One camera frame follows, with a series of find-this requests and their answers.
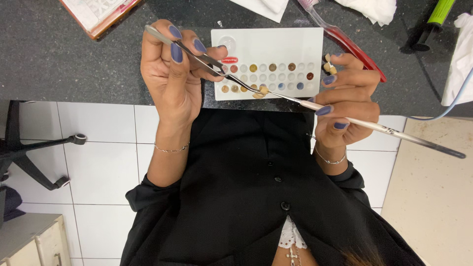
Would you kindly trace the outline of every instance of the necklace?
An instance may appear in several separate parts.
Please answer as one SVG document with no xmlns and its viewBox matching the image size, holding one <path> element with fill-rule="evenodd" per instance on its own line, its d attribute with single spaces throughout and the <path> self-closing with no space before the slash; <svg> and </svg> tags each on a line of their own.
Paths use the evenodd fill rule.
<svg viewBox="0 0 473 266">
<path fill-rule="evenodd" d="M 300 261 L 300 254 L 299 254 L 299 249 L 297 248 L 297 245 L 296 245 L 296 232 L 294 230 L 294 228 L 296 227 L 296 225 L 294 224 L 294 222 L 292 221 L 291 219 L 291 222 L 292 222 L 292 235 L 294 236 L 294 243 L 292 243 L 294 245 L 294 247 L 296 248 L 296 252 L 297 252 L 297 255 L 294 255 L 293 254 L 293 251 L 292 251 L 292 246 L 289 248 L 289 252 L 290 254 L 286 254 L 286 257 L 289 257 L 291 258 L 291 266 L 296 266 L 294 264 L 294 258 L 298 259 L 299 261 L 299 265 L 298 266 L 302 266 L 302 262 Z"/>
</svg>

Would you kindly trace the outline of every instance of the blue cable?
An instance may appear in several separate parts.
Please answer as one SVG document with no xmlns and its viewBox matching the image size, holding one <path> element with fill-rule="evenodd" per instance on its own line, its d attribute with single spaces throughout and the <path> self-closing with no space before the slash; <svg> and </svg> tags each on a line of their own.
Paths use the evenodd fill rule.
<svg viewBox="0 0 473 266">
<path fill-rule="evenodd" d="M 470 70 L 470 73 L 468 73 L 468 75 L 466 76 L 466 79 L 463 82 L 463 85 L 460 88 L 460 90 L 458 91 L 458 94 L 456 95 L 456 97 L 453 100 L 452 104 L 450 104 L 450 106 L 441 115 L 439 115 L 437 117 L 433 117 L 433 118 L 416 118 L 416 117 L 413 117 L 413 116 L 408 116 L 408 118 L 415 119 L 415 120 L 422 120 L 422 121 L 432 121 L 432 120 L 436 120 L 436 119 L 439 119 L 439 118 L 443 117 L 448 112 L 450 112 L 450 110 L 452 110 L 452 108 L 456 105 L 456 103 L 458 102 L 458 100 L 462 96 L 463 92 L 465 91 L 466 85 L 468 84 L 468 82 L 470 81 L 472 76 L 473 76 L 473 68 Z"/>
</svg>

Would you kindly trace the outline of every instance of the cabinet handle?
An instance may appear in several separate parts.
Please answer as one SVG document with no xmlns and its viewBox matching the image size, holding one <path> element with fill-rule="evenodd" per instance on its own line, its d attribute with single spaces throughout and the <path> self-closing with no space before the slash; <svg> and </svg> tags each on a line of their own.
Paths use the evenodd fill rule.
<svg viewBox="0 0 473 266">
<path fill-rule="evenodd" d="M 61 254 L 60 253 L 57 253 L 57 254 L 54 254 L 55 257 L 58 257 L 58 260 L 59 260 L 59 264 L 57 266 L 62 266 L 62 262 L 61 262 Z"/>
</svg>

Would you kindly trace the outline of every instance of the silver bracelet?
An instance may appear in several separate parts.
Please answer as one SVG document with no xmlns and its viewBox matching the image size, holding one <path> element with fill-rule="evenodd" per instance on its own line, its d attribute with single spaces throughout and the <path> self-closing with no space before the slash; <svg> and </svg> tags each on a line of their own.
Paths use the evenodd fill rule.
<svg viewBox="0 0 473 266">
<path fill-rule="evenodd" d="M 317 140 L 316 137 L 314 137 L 312 134 L 307 134 L 306 135 L 310 136 L 311 138 Z M 322 155 L 320 155 L 319 151 L 317 150 L 317 145 L 314 145 L 314 149 L 315 151 L 317 152 L 317 154 L 320 156 L 320 158 L 322 158 L 322 160 L 324 160 L 326 163 L 329 163 L 329 164 L 339 164 L 341 163 L 343 160 L 345 160 L 345 158 L 347 157 L 347 147 L 345 146 L 345 155 L 343 156 L 343 158 L 340 160 L 340 161 L 336 161 L 336 162 L 331 162 L 329 160 L 325 160 Z"/>
<path fill-rule="evenodd" d="M 187 145 L 185 145 L 184 147 L 182 147 L 182 148 L 180 148 L 180 149 L 178 149 L 178 150 L 162 150 L 162 149 L 160 149 L 160 148 L 158 148 L 158 147 L 156 146 L 156 142 L 154 142 L 154 147 L 155 147 L 156 149 L 158 149 L 158 150 L 160 150 L 160 151 L 164 151 L 164 152 L 175 152 L 175 151 L 183 151 L 183 150 L 187 149 L 187 147 L 189 147 L 189 144 L 190 144 L 190 143 L 191 143 L 191 142 L 188 142 Z"/>
</svg>

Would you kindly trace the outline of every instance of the white lace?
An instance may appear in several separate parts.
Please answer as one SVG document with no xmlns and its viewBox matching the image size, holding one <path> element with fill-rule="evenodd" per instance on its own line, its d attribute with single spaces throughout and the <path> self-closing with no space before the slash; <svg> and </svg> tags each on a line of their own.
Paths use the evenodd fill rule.
<svg viewBox="0 0 473 266">
<path fill-rule="evenodd" d="M 281 248 L 290 248 L 294 242 L 296 243 L 297 248 L 307 248 L 307 245 L 302 239 L 297 227 L 292 228 L 292 220 L 288 215 L 286 217 L 286 222 L 282 227 L 281 238 L 279 238 L 278 246 Z"/>
</svg>

